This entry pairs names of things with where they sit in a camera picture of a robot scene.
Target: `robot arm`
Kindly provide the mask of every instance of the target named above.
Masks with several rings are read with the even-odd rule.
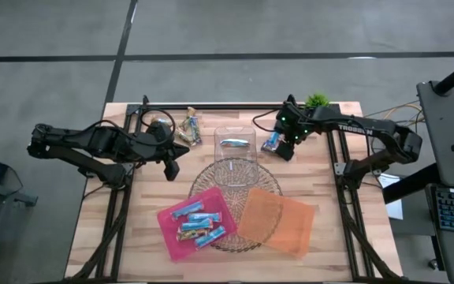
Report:
[[[415,162],[422,145],[422,138],[418,134],[393,121],[344,115],[327,106],[301,108],[292,95],[283,102],[276,119],[274,131],[285,135],[276,153],[287,161],[292,158],[295,145],[312,133],[340,130],[378,138],[385,145],[384,150],[362,160],[353,159],[345,164],[334,165],[335,171],[352,181],[351,186],[356,188],[363,176],[373,170],[385,171],[394,162]]]
[[[81,131],[38,124],[32,132],[29,155],[38,159],[61,159],[78,166],[78,171],[85,176],[96,174],[107,186],[120,188],[127,182],[125,179],[132,163],[143,165],[164,161],[167,180],[174,180],[180,171],[175,159],[189,151],[187,147],[173,142],[168,125],[156,121],[145,133],[132,134],[127,134],[116,125],[97,124]],[[73,149],[83,150],[96,158],[111,159],[115,164],[101,163]]]

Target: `green plant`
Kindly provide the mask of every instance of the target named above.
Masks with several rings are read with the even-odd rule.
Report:
[[[306,101],[306,107],[328,106],[329,99],[327,96],[320,92],[315,92],[312,96],[309,95]]]

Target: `pink tray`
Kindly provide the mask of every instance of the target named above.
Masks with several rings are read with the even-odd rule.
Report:
[[[166,241],[167,250],[171,260],[180,260],[197,251],[194,240],[178,241],[177,231],[178,227],[183,222],[187,222],[187,216],[180,216],[177,221],[174,221],[171,212],[185,207],[189,204],[193,204],[202,200],[204,203],[204,210],[201,212],[216,213],[221,212],[221,222],[214,222],[213,230],[218,226],[223,225],[225,232],[221,239],[230,233],[234,233],[237,230],[236,222],[234,222],[233,216],[230,214],[227,204],[225,203],[224,196],[221,194],[221,190],[218,187],[213,187],[205,192],[196,194],[191,198],[184,200],[172,207],[164,209],[157,214],[158,224],[161,227],[162,235]]]

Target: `wooden table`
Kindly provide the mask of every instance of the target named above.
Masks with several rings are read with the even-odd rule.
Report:
[[[344,114],[362,115],[358,102],[339,104]],[[109,103],[103,118],[123,125],[126,107],[127,103]],[[251,119],[263,112],[265,110],[199,110],[203,145],[193,147],[188,154],[177,160],[181,171],[175,181],[166,180],[162,163],[149,163],[137,170],[128,211],[119,281],[311,282],[352,279],[326,135],[319,136],[316,133],[296,148],[290,162],[265,152],[258,153],[259,163],[274,175],[285,196],[310,204],[315,209],[309,253],[303,259],[294,259],[263,246],[241,253],[205,248],[179,263],[171,262],[158,228],[157,212],[186,199],[196,176],[214,161],[215,128],[251,125]],[[183,120],[186,115],[185,110],[172,110],[170,113],[177,121]],[[271,128],[274,125],[274,114],[259,121],[262,126]],[[257,129],[257,148],[268,136],[269,133]],[[352,159],[366,156],[364,136],[347,134],[347,141]],[[341,148],[338,142],[336,148],[339,154]],[[90,180],[86,192],[98,186],[99,180]],[[108,197],[109,190],[102,189],[84,201],[65,276],[74,275],[99,244]],[[389,267],[402,275],[381,190],[363,185],[359,190],[359,198],[367,238]],[[110,253],[112,252],[108,253],[106,267],[111,265]],[[355,253],[359,266],[362,267],[358,243],[355,243]]]

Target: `gray carpet floor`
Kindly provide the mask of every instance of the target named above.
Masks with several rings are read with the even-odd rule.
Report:
[[[0,0],[0,56],[115,55],[129,0]],[[454,0],[140,0],[126,54],[454,51]],[[0,63],[0,161],[17,170],[31,210],[14,208],[0,246],[0,283],[59,280],[85,179],[28,156],[34,124],[82,129],[100,118],[112,62]],[[124,62],[115,102],[282,101],[325,92],[364,114],[416,100],[415,86],[454,70],[454,58]],[[401,111],[394,120],[408,119]],[[428,134],[407,175],[434,162]],[[426,237],[396,235],[404,275],[446,282],[426,266]]]

